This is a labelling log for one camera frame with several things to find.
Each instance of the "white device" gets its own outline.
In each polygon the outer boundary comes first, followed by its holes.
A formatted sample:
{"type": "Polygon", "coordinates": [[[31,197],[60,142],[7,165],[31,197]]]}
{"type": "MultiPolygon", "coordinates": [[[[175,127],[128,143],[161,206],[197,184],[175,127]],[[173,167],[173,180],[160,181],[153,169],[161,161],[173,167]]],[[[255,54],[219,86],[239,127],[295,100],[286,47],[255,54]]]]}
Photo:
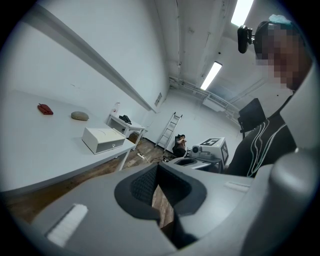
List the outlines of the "white device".
{"type": "Polygon", "coordinates": [[[204,160],[221,159],[224,167],[229,158],[226,139],[224,137],[208,138],[204,142],[194,145],[189,155],[204,160]]]}
{"type": "Polygon", "coordinates": [[[126,136],[114,128],[84,128],[82,141],[94,154],[118,148],[126,136]]]}

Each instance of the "red object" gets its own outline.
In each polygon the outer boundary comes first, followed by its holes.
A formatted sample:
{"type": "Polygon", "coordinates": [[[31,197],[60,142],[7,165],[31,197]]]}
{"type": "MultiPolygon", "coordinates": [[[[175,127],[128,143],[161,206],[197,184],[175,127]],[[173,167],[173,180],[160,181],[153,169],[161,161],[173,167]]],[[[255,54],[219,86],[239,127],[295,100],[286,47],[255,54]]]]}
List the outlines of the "red object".
{"type": "Polygon", "coordinates": [[[52,110],[50,109],[50,107],[48,107],[48,105],[46,104],[40,104],[38,105],[38,109],[42,112],[42,114],[44,115],[53,115],[54,113],[52,112],[52,110]]]}

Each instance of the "fluorescent light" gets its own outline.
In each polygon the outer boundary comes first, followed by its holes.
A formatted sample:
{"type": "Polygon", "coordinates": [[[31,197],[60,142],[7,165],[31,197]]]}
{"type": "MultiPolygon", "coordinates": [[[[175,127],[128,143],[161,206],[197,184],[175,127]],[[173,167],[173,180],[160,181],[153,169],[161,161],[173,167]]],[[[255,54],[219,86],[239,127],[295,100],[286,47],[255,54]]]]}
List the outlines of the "fluorescent light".
{"type": "Polygon", "coordinates": [[[221,69],[222,65],[218,62],[214,62],[212,68],[210,69],[209,74],[206,76],[203,84],[201,85],[201,89],[206,90],[208,86],[211,84],[212,80],[218,74],[219,70],[221,69]]]}
{"type": "Polygon", "coordinates": [[[244,25],[253,2],[254,0],[238,0],[231,23],[238,27],[244,25]]]}

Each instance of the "white wall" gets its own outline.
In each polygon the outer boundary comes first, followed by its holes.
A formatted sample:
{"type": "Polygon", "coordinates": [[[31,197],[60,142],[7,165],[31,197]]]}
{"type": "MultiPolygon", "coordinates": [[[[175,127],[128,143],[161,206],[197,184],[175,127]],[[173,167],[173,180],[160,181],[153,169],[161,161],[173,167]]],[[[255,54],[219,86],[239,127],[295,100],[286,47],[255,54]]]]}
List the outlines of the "white wall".
{"type": "MultiPolygon", "coordinates": [[[[145,137],[156,143],[174,112],[176,115],[183,115],[174,133],[175,135],[185,135],[188,148],[192,148],[193,145],[208,138],[225,137],[229,151],[227,163],[231,162],[236,148],[242,140],[242,135],[239,132],[240,127],[227,119],[222,112],[215,112],[202,105],[201,100],[174,89],[169,90],[159,112],[157,114],[150,113],[150,118],[145,120],[145,125],[150,125],[145,137]]],[[[172,152],[174,142],[175,138],[172,137],[166,148],[168,151],[172,152]]]]}
{"type": "Polygon", "coordinates": [[[39,2],[95,49],[154,109],[169,89],[166,52],[153,0],[39,2]]]}
{"type": "Polygon", "coordinates": [[[1,51],[0,85],[85,107],[103,121],[116,102],[120,102],[119,114],[136,122],[142,122],[148,112],[81,59],[23,22],[1,51]]]}

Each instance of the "small white table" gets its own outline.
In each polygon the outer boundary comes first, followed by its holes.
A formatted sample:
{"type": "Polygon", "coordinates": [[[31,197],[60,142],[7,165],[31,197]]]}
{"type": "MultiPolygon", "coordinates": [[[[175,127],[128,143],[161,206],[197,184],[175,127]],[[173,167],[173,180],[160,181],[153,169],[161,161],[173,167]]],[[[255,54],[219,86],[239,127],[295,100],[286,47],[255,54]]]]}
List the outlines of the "small white table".
{"type": "Polygon", "coordinates": [[[93,154],[82,141],[85,127],[109,127],[84,107],[12,91],[0,110],[0,191],[5,196],[61,182],[117,157],[119,171],[135,147],[126,139],[118,148],[93,154]],[[43,115],[39,103],[53,115],[43,115]],[[74,111],[86,112],[89,120],[72,119],[74,111]]]}
{"type": "Polygon", "coordinates": [[[124,131],[120,130],[120,132],[128,138],[130,133],[132,132],[138,132],[139,133],[139,137],[136,139],[136,142],[135,142],[135,147],[132,149],[132,150],[135,150],[137,145],[138,145],[138,142],[140,141],[140,138],[144,132],[144,130],[146,129],[145,127],[143,127],[142,125],[138,124],[137,122],[135,121],[132,121],[131,120],[131,124],[129,123],[126,123],[125,121],[121,120],[119,117],[117,116],[114,116],[114,115],[110,115],[106,124],[111,127],[111,128],[115,128],[117,130],[119,130],[119,127],[117,125],[115,125],[114,122],[116,122],[117,124],[119,124],[121,127],[124,128],[124,131]]]}

